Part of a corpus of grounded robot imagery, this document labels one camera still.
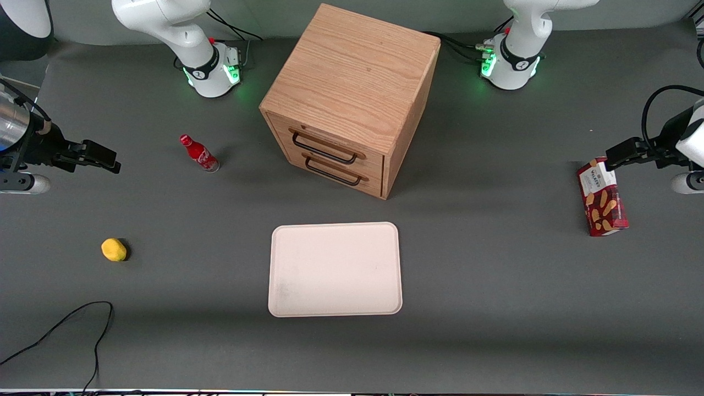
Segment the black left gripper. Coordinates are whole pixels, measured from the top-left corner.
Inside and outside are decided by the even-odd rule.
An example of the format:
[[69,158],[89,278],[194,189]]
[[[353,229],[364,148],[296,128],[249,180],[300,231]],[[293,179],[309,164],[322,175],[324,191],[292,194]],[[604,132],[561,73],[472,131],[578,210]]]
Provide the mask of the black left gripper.
[[611,172],[623,166],[651,161],[656,163],[656,167],[691,167],[691,161],[675,146],[688,128],[692,115],[693,108],[690,107],[664,123],[661,133],[654,138],[656,148],[650,142],[643,142],[640,137],[631,137],[612,146],[606,150],[606,170]]

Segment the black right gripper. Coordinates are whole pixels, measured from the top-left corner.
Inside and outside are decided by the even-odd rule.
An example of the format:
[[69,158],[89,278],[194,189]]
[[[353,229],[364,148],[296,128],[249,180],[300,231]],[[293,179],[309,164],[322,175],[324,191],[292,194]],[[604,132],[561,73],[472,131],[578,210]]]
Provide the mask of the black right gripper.
[[75,172],[85,162],[113,174],[120,173],[121,164],[117,153],[91,140],[83,140],[82,145],[72,145],[66,140],[61,129],[54,125],[45,135],[36,133],[39,128],[30,122],[23,143],[28,141],[24,155],[19,160],[18,169],[26,169],[28,164],[44,165]]

